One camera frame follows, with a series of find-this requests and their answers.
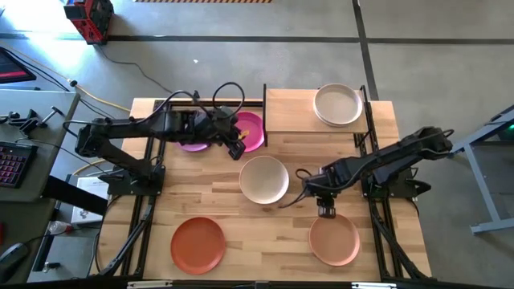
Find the purple plate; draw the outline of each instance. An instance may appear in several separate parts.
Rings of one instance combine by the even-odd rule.
[[[255,151],[264,142],[263,119],[252,112],[238,112],[238,119],[235,126],[241,129],[241,132],[249,132],[243,139],[244,145],[247,146],[245,153]]]
[[[207,144],[184,144],[181,145],[177,143],[177,146],[187,152],[199,152],[201,150],[207,149]]]

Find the keyboard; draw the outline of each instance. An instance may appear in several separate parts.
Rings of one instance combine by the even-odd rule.
[[[38,147],[0,141],[0,187],[19,188]]]

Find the concrete floor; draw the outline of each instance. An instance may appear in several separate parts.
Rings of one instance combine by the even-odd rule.
[[[47,13],[28,17],[20,2]],[[112,2],[113,35],[357,36],[350,0],[274,0],[267,5]],[[368,37],[514,37],[514,2],[508,0],[361,0],[361,6]],[[94,95],[126,107],[134,97],[167,96],[135,67],[110,63],[81,41],[53,40],[56,32],[75,33],[61,9],[57,0],[7,1],[0,33],[38,33],[29,33],[29,40],[2,41],[77,79]],[[378,96],[394,102],[402,135],[435,125],[455,129],[451,139],[457,141],[514,102],[514,46],[373,44],[369,49]],[[104,51],[116,60],[139,63],[170,90],[197,89],[204,96],[226,81],[239,82],[255,98],[261,97],[262,83],[274,88],[367,84],[355,43],[110,42]],[[39,81],[37,85],[55,89]],[[92,117],[85,108],[76,115],[79,120]],[[65,147],[73,146],[66,139]],[[82,165],[61,153],[53,174],[63,177]],[[471,235],[469,225],[489,218],[466,161],[424,161],[419,168],[418,178],[433,185],[418,205],[434,277],[514,287],[514,229]],[[77,252],[89,252],[90,238],[73,242]],[[31,280],[85,275],[87,252],[68,258],[67,252],[73,251],[68,248],[52,255],[73,263],[67,277],[49,273]],[[83,266],[76,265],[79,258]]]

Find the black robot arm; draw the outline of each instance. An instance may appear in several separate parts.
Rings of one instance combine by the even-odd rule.
[[[81,128],[75,151],[82,157],[101,157],[139,178],[151,178],[150,161],[136,158],[117,148],[109,140],[150,137],[179,142],[182,145],[225,145],[229,155],[238,160],[245,149],[235,127],[237,116],[229,108],[210,111],[172,111],[162,109],[144,119],[95,119]]]
[[[334,218],[334,198],[343,189],[365,177],[373,177],[377,183],[386,183],[423,159],[446,157],[452,147],[447,138],[452,133],[453,130],[425,127],[373,154],[341,158],[321,168],[319,174],[303,178],[303,195],[316,197],[320,217]]]

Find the white plate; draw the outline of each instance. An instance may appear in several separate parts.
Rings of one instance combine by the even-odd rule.
[[[351,124],[362,113],[361,97],[343,84],[327,84],[314,96],[314,111],[328,125]]]
[[[322,116],[320,116],[320,113],[316,110],[316,107],[314,107],[314,113],[316,114],[316,116],[324,123],[326,123],[327,125],[330,125],[330,126],[333,126],[333,127],[344,127],[346,126],[347,124],[332,124],[332,123],[329,123],[326,119],[324,119]]]
[[[278,201],[288,190],[286,167],[273,157],[254,157],[239,173],[239,187],[243,194],[258,204]]]

